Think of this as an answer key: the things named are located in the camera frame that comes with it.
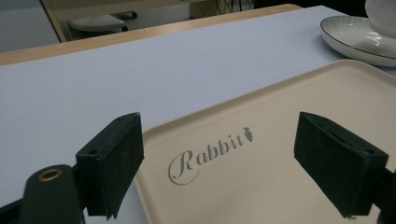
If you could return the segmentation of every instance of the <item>white table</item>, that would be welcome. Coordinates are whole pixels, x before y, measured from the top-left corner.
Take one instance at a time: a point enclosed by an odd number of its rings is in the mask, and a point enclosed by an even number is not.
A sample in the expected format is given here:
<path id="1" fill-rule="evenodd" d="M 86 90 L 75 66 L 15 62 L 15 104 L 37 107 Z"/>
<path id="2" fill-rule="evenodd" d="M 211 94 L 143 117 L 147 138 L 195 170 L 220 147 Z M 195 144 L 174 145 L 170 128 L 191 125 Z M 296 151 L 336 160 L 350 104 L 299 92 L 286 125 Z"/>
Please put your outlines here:
<path id="1" fill-rule="evenodd" d="M 335 15 L 311 7 L 1 66 L 0 205 L 19 199 L 33 172 L 74 165 L 118 116 L 139 111 L 147 130 L 344 59 L 320 36 Z M 109 222 L 145 223 L 134 187 Z"/>

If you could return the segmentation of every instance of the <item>tray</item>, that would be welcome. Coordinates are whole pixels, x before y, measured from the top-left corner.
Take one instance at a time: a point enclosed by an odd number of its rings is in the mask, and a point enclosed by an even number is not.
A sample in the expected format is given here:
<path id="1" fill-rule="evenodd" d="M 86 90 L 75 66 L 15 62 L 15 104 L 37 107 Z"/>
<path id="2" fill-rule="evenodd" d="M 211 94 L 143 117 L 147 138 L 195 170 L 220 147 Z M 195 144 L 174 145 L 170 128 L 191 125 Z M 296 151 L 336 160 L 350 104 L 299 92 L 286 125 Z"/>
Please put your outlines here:
<path id="1" fill-rule="evenodd" d="M 394 170 L 396 79 L 339 61 L 146 131 L 134 183 L 148 223 L 350 223 L 293 158 L 300 111 L 386 151 Z"/>

